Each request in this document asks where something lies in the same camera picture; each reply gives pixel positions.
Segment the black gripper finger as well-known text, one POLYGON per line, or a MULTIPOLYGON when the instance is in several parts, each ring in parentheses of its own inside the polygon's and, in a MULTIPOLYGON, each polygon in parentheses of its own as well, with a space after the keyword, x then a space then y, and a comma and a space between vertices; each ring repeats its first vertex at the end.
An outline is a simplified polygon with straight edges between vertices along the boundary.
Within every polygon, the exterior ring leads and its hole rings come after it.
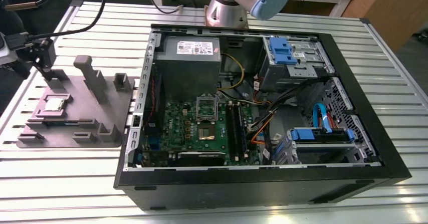
POLYGON ((56 60, 54 45, 50 38, 32 41, 25 49, 26 62, 36 68, 46 81, 54 77, 52 66, 56 60))
POLYGON ((26 79, 29 77, 29 70, 32 68, 30 64, 26 62, 12 62, 9 64, 12 71, 21 77, 21 79, 26 79))

